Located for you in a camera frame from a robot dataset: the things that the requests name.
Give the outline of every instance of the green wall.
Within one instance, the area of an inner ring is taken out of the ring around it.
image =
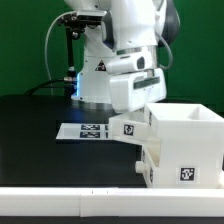
[[[166,73],[168,98],[203,103],[216,112],[224,112],[224,4],[220,0],[175,3],[181,30],[171,45],[175,61]],[[51,22],[68,10],[63,0],[0,0],[0,95],[23,94],[48,79],[44,65],[45,35]],[[64,35],[63,27],[55,27],[50,38],[53,78],[66,74]],[[81,50],[81,44],[75,43],[78,69]],[[161,50],[160,58],[163,64],[167,62],[165,50]]]

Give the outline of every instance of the white box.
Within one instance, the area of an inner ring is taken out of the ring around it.
[[[143,147],[150,158],[157,158],[155,186],[217,188],[224,153],[223,118],[198,104],[159,103],[146,104],[144,118],[161,139],[157,150],[150,142]]]
[[[150,135],[150,127],[144,121],[143,112],[121,114],[109,119],[109,138],[131,144],[144,144]]]

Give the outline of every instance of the black table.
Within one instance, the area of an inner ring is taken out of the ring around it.
[[[105,124],[112,115],[113,111],[77,108],[64,97],[1,97],[0,187],[146,187],[142,175],[135,173],[140,146],[114,141],[55,140],[62,122]],[[221,218],[175,217],[0,217],[1,224],[216,224],[223,221]]]

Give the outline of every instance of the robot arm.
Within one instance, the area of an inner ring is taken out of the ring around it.
[[[103,42],[116,52],[106,63],[111,103],[116,112],[134,111],[166,97],[156,49],[164,45],[163,38],[170,44],[178,33],[180,23],[173,0],[65,2],[87,17],[102,14]]]

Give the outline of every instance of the open box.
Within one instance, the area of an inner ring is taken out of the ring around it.
[[[148,187],[216,189],[219,185],[224,120],[203,105],[146,104],[144,112],[111,118],[110,132],[114,140],[142,145],[136,171]]]

